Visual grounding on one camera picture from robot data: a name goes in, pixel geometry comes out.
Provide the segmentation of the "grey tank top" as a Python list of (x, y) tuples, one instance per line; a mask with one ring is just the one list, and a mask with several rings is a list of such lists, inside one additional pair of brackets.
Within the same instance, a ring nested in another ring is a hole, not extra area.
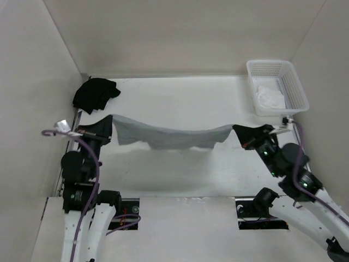
[(230, 124), (208, 130), (177, 130), (150, 126), (121, 115), (113, 115), (120, 145), (145, 142), (155, 150), (212, 149), (223, 143), (232, 131)]

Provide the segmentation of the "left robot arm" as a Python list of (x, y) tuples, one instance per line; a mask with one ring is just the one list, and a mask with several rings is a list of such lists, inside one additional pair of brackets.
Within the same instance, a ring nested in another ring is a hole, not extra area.
[(102, 146), (112, 138), (112, 116), (78, 126), (78, 149), (61, 159), (64, 242), (62, 261), (96, 261), (111, 220), (122, 213), (120, 192), (99, 190)]

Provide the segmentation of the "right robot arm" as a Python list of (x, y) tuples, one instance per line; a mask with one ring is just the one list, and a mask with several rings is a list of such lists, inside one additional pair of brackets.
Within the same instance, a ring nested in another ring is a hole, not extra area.
[(238, 217), (251, 222), (276, 218), (297, 228), (323, 248), (331, 261), (348, 261), (348, 215), (326, 192), (322, 182), (306, 165), (309, 157), (301, 143), (279, 146), (278, 134), (299, 123), (284, 118), (279, 128), (269, 124), (252, 128), (234, 124), (241, 147), (255, 151), (273, 177), (280, 178), (278, 186), (284, 196), (270, 188), (262, 188), (248, 204), (236, 204)]

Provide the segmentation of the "folded black tank tops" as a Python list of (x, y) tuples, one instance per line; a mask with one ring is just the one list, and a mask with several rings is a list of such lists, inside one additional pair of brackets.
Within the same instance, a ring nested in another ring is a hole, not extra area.
[(110, 99), (121, 94), (117, 83), (103, 78), (91, 78), (82, 84), (73, 98), (73, 107), (89, 115), (94, 110), (104, 110)]

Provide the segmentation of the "white tank top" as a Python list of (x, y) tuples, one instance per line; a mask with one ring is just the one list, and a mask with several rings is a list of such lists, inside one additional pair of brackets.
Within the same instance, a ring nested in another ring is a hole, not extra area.
[(259, 86), (256, 92), (258, 105), (267, 109), (286, 109), (285, 97), (279, 90)]

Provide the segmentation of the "white plastic basket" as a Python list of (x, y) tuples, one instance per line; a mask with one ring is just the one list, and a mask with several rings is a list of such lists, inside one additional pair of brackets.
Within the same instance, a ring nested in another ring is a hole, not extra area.
[[(255, 59), (246, 63), (248, 83), (255, 112), (259, 116), (294, 115), (309, 109), (309, 102), (293, 64), (284, 60)], [(279, 90), (286, 109), (267, 109), (258, 105), (259, 86)]]

